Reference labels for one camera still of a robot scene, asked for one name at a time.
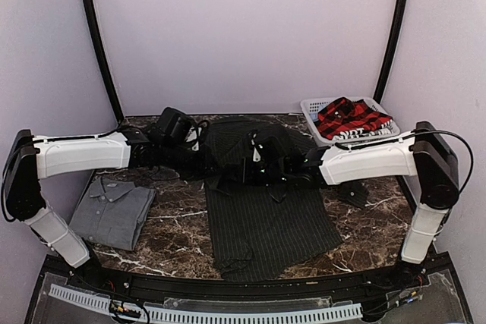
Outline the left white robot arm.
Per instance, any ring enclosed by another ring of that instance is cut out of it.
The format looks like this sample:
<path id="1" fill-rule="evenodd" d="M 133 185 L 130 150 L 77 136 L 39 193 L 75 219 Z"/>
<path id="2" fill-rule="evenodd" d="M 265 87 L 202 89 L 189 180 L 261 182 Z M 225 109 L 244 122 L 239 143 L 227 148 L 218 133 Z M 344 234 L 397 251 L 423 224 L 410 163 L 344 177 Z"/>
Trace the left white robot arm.
<path id="1" fill-rule="evenodd" d="M 91 291 L 107 284 L 106 272 L 93 263 L 94 255 L 49 205 L 40 181 L 72 172 L 164 166 L 190 175 L 207 172 L 202 143 L 194 138 L 169 145 L 136 127 L 104 134 L 47 137 L 19 131 L 1 173 L 1 209 L 6 222 L 23 222 L 47 246 L 77 270 Z"/>

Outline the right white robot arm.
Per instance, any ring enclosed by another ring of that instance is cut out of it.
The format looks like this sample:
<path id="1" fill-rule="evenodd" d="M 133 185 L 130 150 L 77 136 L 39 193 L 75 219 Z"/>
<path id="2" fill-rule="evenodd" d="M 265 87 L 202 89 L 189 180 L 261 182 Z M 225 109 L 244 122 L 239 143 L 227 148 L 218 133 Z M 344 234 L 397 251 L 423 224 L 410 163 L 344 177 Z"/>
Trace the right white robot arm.
<path id="1" fill-rule="evenodd" d="M 399 259 L 387 273 L 388 283 L 403 289 L 423 271 L 429 247 L 467 185 L 460 181 L 458 158 L 444 139 L 448 134 L 421 121 L 396 137 L 354 145 L 334 143 L 303 154 L 277 125 L 246 133 L 241 160 L 227 162 L 224 169 L 241 184 L 304 189 L 386 176 L 417 177 L 420 201 Z"/>

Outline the black pinstriped long sleeve shirt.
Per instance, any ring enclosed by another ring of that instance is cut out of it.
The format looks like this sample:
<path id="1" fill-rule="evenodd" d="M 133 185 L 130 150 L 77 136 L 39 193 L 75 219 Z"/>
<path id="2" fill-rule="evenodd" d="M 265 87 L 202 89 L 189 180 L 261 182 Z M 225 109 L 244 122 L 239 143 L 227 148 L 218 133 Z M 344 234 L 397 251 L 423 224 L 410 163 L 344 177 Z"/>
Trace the black pinstriped long sleeve shirt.
<path id="1" fill-rule="evenodd" d="M 323 188 L 248 186 L 223 180 L 224 165 L 243 156 L 245 134 L 277 125 L 300 153 L 316 148 L 299 131 L 247 118 L 214 121 L 202 145 L 219 165 L 214 176 L 205 178 L 204 186 L 214 266 L 228 282 L 275 279 L 288 267 L 342 244 L 325 210 Z"/>

